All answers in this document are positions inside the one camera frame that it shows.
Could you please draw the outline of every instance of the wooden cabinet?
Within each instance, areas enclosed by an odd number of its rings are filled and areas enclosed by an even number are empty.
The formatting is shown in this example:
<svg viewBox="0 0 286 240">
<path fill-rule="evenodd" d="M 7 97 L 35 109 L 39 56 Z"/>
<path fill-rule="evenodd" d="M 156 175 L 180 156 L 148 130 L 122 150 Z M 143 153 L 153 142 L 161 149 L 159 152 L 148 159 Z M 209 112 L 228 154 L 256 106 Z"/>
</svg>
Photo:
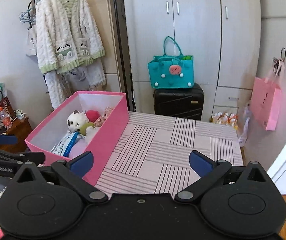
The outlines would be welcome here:
<svg viewBox="0 0 286 240">
<path fill-rule="evenodd" d="M 221 0 L 222 52 L 218 86 L 252 89 L 259 59 L 260 0 Z"/>
<path fill-rule="evenodd" d="M 194 56 L 194 82 L 198 84 L 216 85 L 218 81 L 220 7 L 220 0 L 173 0 L 175 40 L 184 55 Z"/>
<path fill-rule="evenodd" d="M 21 153 L 27 149 L 25 139 L 32 132 L 32 127 L 28 122 L 28 117 L 23 120 L 16 119 L 10 129 L 7 130 L 6 134 L 16 135 L 17 144 L 14 145 L 0 145 L 0 149 L 10 153 Z"/>
<path fill-rule="evenodd" d="M 215 106 L 241 107 L 251 98 L 252 90 L 218 87 L 216 89 Z"/>
<path fill-rule="evenodd" d="M 124 0 L 133 81 L 150 81 L 147 63 L 163 55 L 166 36 L 174 37 L 172 0 Z M 166 52 L 174 55 L 174 44 Z"/>
<path fill-rule="evenodd" d="M 239 102 L 248 100 L 260 48 L 260 0 L 124 0 L 124 4 L 138 112 L 153 109 L 147 63 L 153 55 L 163 54 L 166 36 L 175 38 L 183 54 L 194 56 L 194 82 L 205 88 L 203 121 L 209 120 L 214 106 L 231 107 L 229 102 L 214 103 L 221 87 L 248 89 Z M 166 53 L 179 54 L 170 41 Z"/>
</svg>

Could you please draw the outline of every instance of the pink bag handle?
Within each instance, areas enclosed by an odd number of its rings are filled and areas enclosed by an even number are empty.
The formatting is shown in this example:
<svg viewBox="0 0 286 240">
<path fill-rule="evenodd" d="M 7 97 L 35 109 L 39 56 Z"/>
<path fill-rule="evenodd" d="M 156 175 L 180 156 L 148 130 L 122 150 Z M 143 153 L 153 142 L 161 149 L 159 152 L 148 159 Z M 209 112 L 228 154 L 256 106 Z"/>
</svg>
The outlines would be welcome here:
<svg viewBox="0 0 286 240">
<path fill-rule="evenodd" d="M 268 83 L 271 80 L 279 85 L 281 84 L 281 81 L 284 77 L 285 63 L 281 58 L 278 58 L 278 61 L 279 63 L 276 65 L 276 68 L 273 68 L 273 70 L 270 69 L 268 75 L 266 78 L 264 78 L 265 83 Z"/>
</svg>

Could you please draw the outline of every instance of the woven basket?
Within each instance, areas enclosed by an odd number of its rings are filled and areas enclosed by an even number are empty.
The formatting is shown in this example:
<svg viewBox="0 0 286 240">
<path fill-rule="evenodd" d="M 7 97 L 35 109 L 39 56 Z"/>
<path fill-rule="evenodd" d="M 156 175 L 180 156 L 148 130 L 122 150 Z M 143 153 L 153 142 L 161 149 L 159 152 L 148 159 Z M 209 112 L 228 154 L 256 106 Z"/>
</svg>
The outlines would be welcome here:
<svg viewBox="0 0 286 240">
<path fill-rule="evenodd" d="M 4 98 L 3 92 L 1 90 L 0 90 L 0 93 L 2 94 L 2 99 L 0 101 L 0 107 L 2 107 L 3 110 L 14 119 L 15 118 L 15 113 L 14 113 L 14 110 L 13 110 L 13 108 L 11 106 L 11 103 L 8 100 L 8 97 Z"/>
</svg>

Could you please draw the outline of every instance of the water bottle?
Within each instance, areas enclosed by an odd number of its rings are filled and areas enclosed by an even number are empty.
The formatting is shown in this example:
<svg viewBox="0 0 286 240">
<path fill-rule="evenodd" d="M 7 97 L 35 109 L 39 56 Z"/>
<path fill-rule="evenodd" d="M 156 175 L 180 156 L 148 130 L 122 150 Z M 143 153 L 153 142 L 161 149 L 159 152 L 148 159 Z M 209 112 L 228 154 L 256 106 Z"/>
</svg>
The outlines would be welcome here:
<svg viewBox="0 0 286 240">
<path fill-rule="evenodd" d="M 11 128 L 13 124 L 11 122 L 10 116 L 6 113 L 6 111 L 3 110 L 2 107 L 0 107 L 0 112 L 1 112 L 0 116 L 2 123 L 5 125 L 7 129 Z"/>
</svg>

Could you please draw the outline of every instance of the wardrobe door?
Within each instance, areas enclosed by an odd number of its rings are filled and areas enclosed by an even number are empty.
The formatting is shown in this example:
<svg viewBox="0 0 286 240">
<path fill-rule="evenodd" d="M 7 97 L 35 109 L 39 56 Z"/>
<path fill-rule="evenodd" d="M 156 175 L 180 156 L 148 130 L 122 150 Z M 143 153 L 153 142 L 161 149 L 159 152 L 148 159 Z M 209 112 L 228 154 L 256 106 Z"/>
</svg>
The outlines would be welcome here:
<svg viewBox="0 0 286 240">
<path fill-rule="evenodd" d="M 133 81 L 149 82 L 147 63 L 163 55 L 166 36 L 174 37 L 172 0 L 124 0 L 124 6 Z M 166 52 L 174 55 L 173 43 Z"/>
<path fill-rule="evenodd" d="M 252 89 L 258 65 L 260 0 L 221 0 L 222 52 L 219 86 Z"/>
<path fill-rule="evenodd" d="M 194 82 L 217 85 L 221 49 L 220 0 L 173 0 L 173 10 L 175 39 L 184 55 L 194 56 Z"/>
</svg>

